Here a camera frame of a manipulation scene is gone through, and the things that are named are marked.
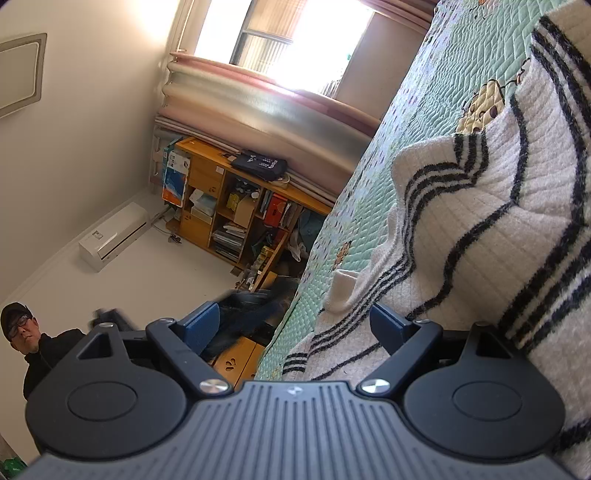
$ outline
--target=green quilt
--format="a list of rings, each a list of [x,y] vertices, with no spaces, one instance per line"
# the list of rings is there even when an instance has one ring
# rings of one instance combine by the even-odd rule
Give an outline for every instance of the green quilt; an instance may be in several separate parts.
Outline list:
[[[561,0],[441,0],[421,48],[349,184],[326,219],[302,282],[256,374],[281,378],[285,357],[314,329],[336,268],[360,271],[385,239],[400,149],[475,131],[504,108],[527,71],[532,26]]]

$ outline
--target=black cap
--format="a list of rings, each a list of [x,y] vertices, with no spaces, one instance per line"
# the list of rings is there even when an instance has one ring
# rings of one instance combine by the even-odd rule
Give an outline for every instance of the black cap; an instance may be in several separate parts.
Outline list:
[[[31,310],[25,307],[22,303],[18,303],[17,301],[6,305],[2,309],[2,313],[0,314],[0,325],[2,325],[2,333],[8,338],[8,331],[10,330],[11,323],[17,319],[22,317],[23,315],[28,316],[29,318],[33,318],[33,314]]]

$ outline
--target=man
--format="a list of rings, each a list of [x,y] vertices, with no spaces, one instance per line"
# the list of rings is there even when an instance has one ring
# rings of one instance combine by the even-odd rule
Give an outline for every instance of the man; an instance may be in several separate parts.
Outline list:
[[[29,364],[22,388],[27,400],[41,380],[84,337],[79,329],[68,330],[55,338],[41,333],[37,319],[18,302],[4,307],[0,324],[12,348],[21,352]]]

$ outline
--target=air conditioner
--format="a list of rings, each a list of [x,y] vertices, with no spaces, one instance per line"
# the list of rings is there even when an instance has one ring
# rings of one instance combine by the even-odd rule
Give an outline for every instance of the air conditioner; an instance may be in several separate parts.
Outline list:
[[[80,254],[99,272],[149,227],[148,212],[130,203],[80,240]]]

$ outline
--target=black jacket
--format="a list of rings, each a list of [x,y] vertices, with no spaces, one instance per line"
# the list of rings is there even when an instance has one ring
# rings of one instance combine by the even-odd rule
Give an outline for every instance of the black jacket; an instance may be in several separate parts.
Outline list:
[[[45,378],[57,363],[72,350],[75,344],[84,338],[84,333],[78,329],[68,330],[51,338],[45,333],[39,339],[39,351],[25,355],[29,369],[25,375],[25,383],[22,386],[22,394],[29,399],[35,387]]]

